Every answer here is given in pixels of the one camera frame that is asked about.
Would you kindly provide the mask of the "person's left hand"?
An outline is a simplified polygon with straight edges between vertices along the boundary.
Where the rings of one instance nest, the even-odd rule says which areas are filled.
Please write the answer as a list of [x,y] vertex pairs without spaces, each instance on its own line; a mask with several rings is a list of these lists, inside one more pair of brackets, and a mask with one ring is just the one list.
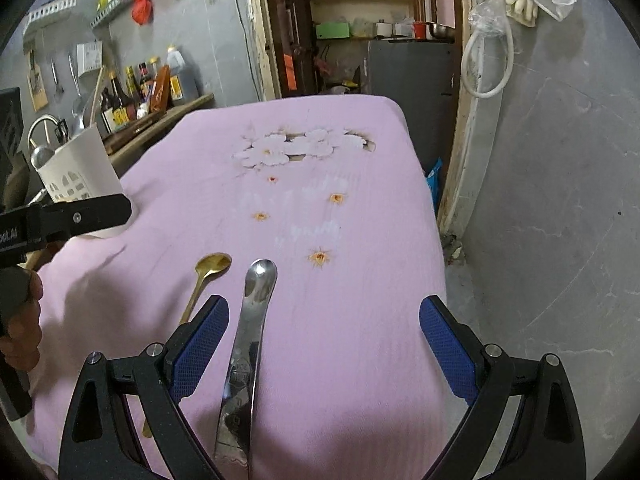
[[30,372],[39,360],[39,345],[42,339],[40,327],[40,299],[43,297],[42,281],[37,273],[26,270],[29,276],[29,293],[9,320],[8,334],[1,337],[1,352],[6,362],[16,370]]

